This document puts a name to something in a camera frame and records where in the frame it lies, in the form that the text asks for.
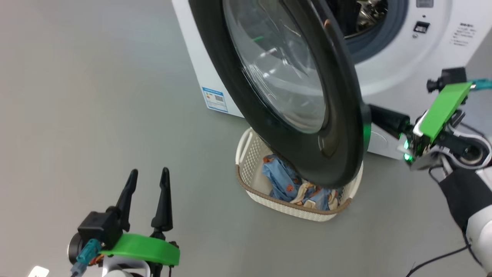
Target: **washing machine door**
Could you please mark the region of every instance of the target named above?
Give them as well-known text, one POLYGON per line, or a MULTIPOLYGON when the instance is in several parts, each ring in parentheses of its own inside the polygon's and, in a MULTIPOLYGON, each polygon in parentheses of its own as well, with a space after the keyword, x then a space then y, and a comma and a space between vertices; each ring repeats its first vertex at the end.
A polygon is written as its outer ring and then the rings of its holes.
POLYGON ((314 184, 349 183, 370 112, 326 0, 189 3, 215 69, 263 141, 314 184))

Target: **brown basket rim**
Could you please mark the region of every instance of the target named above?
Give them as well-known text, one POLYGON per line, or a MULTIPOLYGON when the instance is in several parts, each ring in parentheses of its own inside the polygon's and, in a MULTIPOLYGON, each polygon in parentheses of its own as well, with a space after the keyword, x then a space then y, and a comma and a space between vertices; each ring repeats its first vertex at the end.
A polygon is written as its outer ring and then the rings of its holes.
POLYGON ((246 185, 243 181, 243 179, 241 178, 241 175, 240 175, 240 168, 239 168, 239 165, 236 165, 236 178, 238 179, 238 182, 239 184, 243 187, 243 189, 245 189, 246 191, 252 193, 252 194, 255 194, 261 198, 265 198, 266 200, 270 200, 270 201, 273 201, 277 204, 280 204, 280 205, 284 205, 284 206, 287 206, 287 207, 291 207, 291 208, 294 208, 294 209, 298 209, 298 210, 302 210, 302 211, 308 211, 308 212, 312 212, 312 213, 316 213, 316 214, 320 214, 320 215, 332 215, 332 214, 337 214, 337 213, 340 213, 342 212, 343 210, 345 210, 349 205, 350 203, 352 202, 352 198, 347 198, 345 200, 345 202, 343 202, 343 204, 341 204, 338 208, 336 209, 333 209, 333 210, 318 210, 318 209, 313 209, 313 208, 307 208, 307 207, 304 207, 304 206, 299 206, 299 205, 296 205, 296 204, 292 204, 292 203, 289 203, 289 202, 285 202, 285 201, 282 201, 282 200, 279 200, 277 198, 273 198, 271 197, 270 195, 266 195, 264 193, 261 193, 257 190, 254 190, 252 188, 250 188, 248 185, 246 185))

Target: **blue and white sticker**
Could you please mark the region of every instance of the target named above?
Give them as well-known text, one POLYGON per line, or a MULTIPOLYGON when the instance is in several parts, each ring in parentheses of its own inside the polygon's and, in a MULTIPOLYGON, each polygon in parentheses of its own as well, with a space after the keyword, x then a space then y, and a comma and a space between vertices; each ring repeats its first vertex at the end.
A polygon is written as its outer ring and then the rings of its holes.
POLYGON ((219 111, 227 111, 227 106, 225 104, 224 94, 220 91, 202 87, 203 94, 205 95, 205 101, 207 106, 211 109, 219 111))

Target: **gray label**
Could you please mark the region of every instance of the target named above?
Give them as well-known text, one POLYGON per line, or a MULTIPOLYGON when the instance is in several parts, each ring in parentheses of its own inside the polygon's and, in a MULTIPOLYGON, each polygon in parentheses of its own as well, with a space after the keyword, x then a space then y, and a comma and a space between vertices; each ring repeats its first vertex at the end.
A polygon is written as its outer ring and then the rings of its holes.
POLYGON ((432 8, 434 0, 417 0, 417 8, 432 8))

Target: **clothes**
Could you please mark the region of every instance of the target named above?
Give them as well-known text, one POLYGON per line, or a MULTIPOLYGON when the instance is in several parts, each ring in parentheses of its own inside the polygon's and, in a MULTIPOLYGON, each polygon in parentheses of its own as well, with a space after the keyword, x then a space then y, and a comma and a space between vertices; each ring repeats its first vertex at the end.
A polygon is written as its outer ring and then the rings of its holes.
POLYGON ((262 171, 272 183, 271 197, 319 210, 336 209, 340 205, 342 188, 325 189, 303 180, 276 155, 263 158, 262 171))

